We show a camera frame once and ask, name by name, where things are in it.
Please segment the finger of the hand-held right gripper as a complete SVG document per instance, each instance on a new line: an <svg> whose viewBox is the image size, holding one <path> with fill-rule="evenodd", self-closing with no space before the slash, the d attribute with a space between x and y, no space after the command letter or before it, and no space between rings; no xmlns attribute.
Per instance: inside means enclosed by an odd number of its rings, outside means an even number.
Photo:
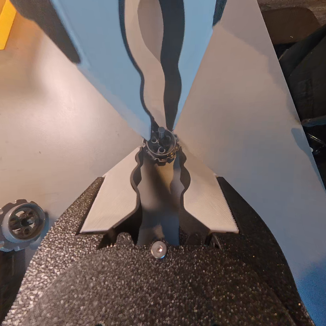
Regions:
<svg viewBox="0 0 326 326"><path fill-rule="evenodd" d="M144 102L143 72L127 41L125 1L51 2L79 55L79 71L148 141L153 116Z"/></svg>
<svg viewBox="0 0 326 326"><path fill-rule="evenodd" d="M160 0L163 18L161 66L165 77L166 127L172 131L189 95L213 33L213 0Z"/></svg>

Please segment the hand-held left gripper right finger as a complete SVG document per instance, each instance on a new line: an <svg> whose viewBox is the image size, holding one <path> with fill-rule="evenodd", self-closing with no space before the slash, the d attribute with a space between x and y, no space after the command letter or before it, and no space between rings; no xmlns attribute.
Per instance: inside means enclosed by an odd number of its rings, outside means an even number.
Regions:
<svg viewBox="0 0 326 326"><path fill-rule="evenodd" d="M240 234L217 175L180 147L176 162L180 245L209 245L214 237Z"/></svg>

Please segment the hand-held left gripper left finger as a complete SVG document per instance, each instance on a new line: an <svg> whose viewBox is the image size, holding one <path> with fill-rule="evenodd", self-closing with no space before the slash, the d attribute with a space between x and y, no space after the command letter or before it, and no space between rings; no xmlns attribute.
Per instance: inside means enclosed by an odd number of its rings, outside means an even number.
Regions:
<svg viewBox="0 0 326 326"><path fill-rule="evenodd" d="M141 181L143 148L137 147L101 178L79 234L105 234L110 244L117 236L128 233L137 243L142 223L138 185Z"/></svg>

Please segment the grey toothed brick wheel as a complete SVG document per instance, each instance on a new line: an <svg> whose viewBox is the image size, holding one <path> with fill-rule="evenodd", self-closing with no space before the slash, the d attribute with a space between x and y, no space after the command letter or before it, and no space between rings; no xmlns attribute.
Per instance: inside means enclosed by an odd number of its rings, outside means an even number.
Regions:
<svg viewBox="0 0 326 326"><path fill-rule="evenodd" d="M151 137L148 141L143 139L143 148L154 164L164 166L175 160L180 149L179 138L177 134L165 129L165 137L160 141L157 130L158 128L151 131Z"/></svg>

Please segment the yellow toy brick vehicle model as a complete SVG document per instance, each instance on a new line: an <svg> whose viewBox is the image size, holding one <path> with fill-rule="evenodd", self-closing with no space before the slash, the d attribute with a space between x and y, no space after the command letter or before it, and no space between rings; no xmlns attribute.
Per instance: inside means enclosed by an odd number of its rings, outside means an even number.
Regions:
<svg viewBox="0 0 326 326"><path fill-rule="evenodd" d="M45 236L49 216L36 202L18 199L0 209L0 250L20 251Z"/></svg>

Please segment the grey desk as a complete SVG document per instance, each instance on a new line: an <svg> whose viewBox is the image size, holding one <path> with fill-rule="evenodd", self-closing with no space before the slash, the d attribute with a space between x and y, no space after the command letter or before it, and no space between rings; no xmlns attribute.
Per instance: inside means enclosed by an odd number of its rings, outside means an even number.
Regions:
<svg viewBox="0 0 326 326"><path fill-rule="evenodd" d="M307 310L325 325L325 189L257 1L227 1L177 125L271 229ZM141 141L33 22L1 51L1 206L53 223Z"/></svg>

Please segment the person in black hoodie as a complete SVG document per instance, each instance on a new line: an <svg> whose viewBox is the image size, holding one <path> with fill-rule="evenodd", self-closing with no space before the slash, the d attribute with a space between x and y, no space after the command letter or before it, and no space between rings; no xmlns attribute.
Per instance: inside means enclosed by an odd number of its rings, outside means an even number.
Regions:
<svg viewBox="0 0 326 326"><path fill-rule="evenodd" d="M258 1L299 122L325 186L325 1Z"/></svg>

